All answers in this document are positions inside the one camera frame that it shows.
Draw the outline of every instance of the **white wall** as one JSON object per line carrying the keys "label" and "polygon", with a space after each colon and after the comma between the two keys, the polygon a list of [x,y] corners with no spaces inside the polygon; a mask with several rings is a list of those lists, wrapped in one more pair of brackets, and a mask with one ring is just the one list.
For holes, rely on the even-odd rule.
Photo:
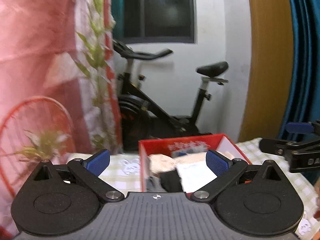
{"label": "white wall", "polygon": [[[153,61],[136,61],[134,81],[138,74],[147,78],[142,91],[171,115],[190,115],[201,83],[198,66],[225,59],[225,15],[223,0],[196,0],[196,44],[133,44],[133,50],[157,52],[169,48],[174,54]],[[126,61],[115,55],[116,72],[124,70]],[[210,102],[205,101],[198,127],[202,132],[217,132],[223,86],[209,85]]]}
{"label": "white wall", "polygon": [[218,132],[237,141],[246,104],[251,63],[251,18],[249,0],[224,0],[226,61],[229,80],[223,91]]}

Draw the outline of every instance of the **metal screw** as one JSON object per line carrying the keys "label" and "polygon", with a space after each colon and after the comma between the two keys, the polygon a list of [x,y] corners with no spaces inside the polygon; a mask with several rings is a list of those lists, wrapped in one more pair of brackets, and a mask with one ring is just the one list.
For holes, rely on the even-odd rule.
{"label": "metal screw", "polygon": [[106,197],[111,199],[118,199],[121,197],[121,192],[116,190],[111,190],[106,193]]}
{"label": "metal screw", "polygon": [[200,198],[200,199],[204,199],[204,198],[208,198],[209,197],[209,193],[204,191],[204,190],[196,191],[193,195],[196,198]]}

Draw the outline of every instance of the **cardboard box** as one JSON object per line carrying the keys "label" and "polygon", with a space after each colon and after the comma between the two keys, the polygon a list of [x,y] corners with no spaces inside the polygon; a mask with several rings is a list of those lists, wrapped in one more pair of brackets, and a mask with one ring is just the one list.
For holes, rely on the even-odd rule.
{"label": "cardboard box", "polygon": [[188,149],[191,147],[198,148],[199,152],[207,151],[209,149],[214,149],[218,152],[228,151],[235,158],[241,158],[251,164],[242,151],[225,134],[141,140],[139,141],[139,155],[142,192],[146,191],[146,179],[150,176],[149,155],[163,154],[170,157],[176,157],[178,152],[188,152]]}

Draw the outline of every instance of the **pink curtain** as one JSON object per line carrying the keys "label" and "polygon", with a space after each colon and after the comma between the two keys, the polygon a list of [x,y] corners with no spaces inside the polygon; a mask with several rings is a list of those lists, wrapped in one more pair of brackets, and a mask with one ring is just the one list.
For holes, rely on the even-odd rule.
{"label": "pink curtain", "polygon": [[[68,112],[76,152],[94,153],[99,147],[112,154],[121,151],[110,1],[104,0],[103,13],[95,16],[104,18],[108,30],[100,40],[108,48],[103,52],[107,64],[95,69],[86,60],[87,47],[80,36],[95,42],[87,6],[91,0],[0,0],[0,122],[26,98],[46,96]],[[91,72],[91,79],[79,64]],[[106,80],[99,105],[94,104],[97,79],[92,78],[97,75]],[[5,171],[1,158],[3,153],[0,166]],[[5,188],[3,184],[0,181],[0,189]],[[0,195],[4,199],[0,203],[4,205],[0,207],[0,239],[10,239],[17,234],[10,217],[12,199],[4,190]]]}

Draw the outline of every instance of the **black cloth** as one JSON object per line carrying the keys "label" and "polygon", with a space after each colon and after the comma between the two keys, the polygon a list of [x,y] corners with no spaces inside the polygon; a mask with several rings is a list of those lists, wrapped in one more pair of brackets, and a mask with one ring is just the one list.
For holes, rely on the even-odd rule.
{"label": "black cloth", "polygon": [[159,178],[150,176],[146,181],[147,181],[146,183],[147,192],[157,192],[157,193],[167,192],[164,188],[161,187]]}
{"label": "black cloth", "polygon": [[167,192],[183,192],[181,178],[177,170],[161,173],[160,184]]}

